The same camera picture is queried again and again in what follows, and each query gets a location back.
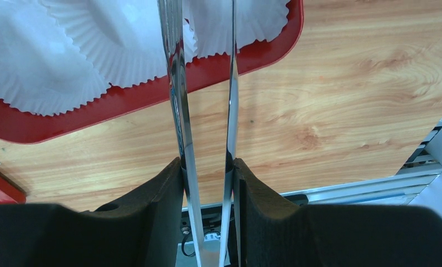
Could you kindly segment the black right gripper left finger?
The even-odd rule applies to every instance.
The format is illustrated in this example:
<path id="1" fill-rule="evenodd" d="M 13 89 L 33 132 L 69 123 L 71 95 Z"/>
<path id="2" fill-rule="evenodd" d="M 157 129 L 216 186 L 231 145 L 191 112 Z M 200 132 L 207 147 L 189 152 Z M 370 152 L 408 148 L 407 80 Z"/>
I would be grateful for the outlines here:
<path id="1" fill-rule="evenodd" d="M 0 204 L 0 266 L 174 266 L 183 202 L 175 158 L 94 211 Z"/>

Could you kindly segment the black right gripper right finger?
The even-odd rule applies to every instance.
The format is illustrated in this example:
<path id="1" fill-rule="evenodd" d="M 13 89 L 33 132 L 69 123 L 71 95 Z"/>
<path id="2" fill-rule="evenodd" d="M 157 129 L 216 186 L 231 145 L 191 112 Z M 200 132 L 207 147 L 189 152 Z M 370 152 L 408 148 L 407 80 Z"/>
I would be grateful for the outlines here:
<path id="1" fill-rule="evenodd" d="M 234 160 L 239 266 L 442 266 L 442 218 L 391 205 L 297 205 Z"/>

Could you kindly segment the red box lid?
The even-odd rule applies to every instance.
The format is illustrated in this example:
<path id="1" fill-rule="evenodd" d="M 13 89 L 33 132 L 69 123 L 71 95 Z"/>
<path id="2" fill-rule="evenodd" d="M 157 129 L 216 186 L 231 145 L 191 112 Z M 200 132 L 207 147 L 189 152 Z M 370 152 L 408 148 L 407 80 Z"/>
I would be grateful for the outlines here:
<path id="1" fill-rule="evenodd" d="M 26 193 L 0 173 L 0 204 L 24 204 Z"/>

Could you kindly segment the metal tweezers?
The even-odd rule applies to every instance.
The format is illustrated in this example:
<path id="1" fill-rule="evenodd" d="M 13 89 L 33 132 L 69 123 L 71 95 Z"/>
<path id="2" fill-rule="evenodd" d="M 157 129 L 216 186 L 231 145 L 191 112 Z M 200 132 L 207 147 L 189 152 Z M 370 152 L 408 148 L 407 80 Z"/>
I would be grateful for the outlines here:
<path id="1" fill-rule="evenodd" d="M 224 266 L 228 252 L 228 236 L 233 194 L 234 159 L 237 143 L 239 84 L 237 70 L 237 3 L 232 1 L 230 12 L 231 52 L 229 71 L 229 103 L 224 190 L 220 225 L 219 254 L 205 248 L 202 209 L 198 176 L 195 165 L 191 132 L 188 92 L 186 87 L 185 53 L 183 39 L 183 12 L 181 1 L 158 1 L 161 36 L 163 40 L 169 79 L 169 97 L 174 116 L 179 153 L 182 160 L 185 194 L 198 266 Z"/>

